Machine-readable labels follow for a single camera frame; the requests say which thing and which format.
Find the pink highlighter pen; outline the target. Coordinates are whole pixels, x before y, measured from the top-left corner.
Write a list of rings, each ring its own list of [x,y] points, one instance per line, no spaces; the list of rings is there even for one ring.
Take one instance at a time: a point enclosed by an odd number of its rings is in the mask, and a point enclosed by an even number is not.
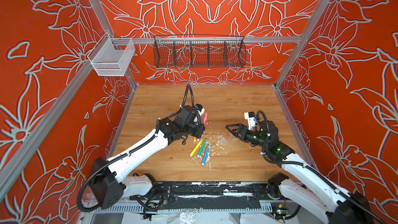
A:
[[[208,113],[206,112],[203,119],[203,125],[207,125],[207,115]]]

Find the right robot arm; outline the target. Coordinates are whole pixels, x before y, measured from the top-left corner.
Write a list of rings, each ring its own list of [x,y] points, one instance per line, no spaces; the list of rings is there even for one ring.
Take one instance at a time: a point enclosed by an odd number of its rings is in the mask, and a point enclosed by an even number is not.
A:
[[[254,126],[230,124],[226,129],[239,140],[261,147],[265,161],[284,169],[303,184],[299,186],[287,175],[278,173],[268,181],[267,192],[271,198],[288,198],[325,224],[384,222],[371,211],[364,195],[351,193],[333,183],[281,142],[273,122],[264,120]]]

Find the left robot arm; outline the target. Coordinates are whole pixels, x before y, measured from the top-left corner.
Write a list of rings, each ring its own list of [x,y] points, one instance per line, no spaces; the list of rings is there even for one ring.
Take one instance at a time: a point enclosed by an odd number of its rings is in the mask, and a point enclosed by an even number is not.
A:
[[[141,163],[173,142],[186,142],[189,136],[201,138],[205,130],[202,105],[182,106],[170,117],[158,119],[155,128],[139,142],[107,160],[97,158],[90,176],[81,186],[77,207],[82,212],[107,209],[122,198],[144,196],[154,185],[148,175],[128,180],[127,176]]]

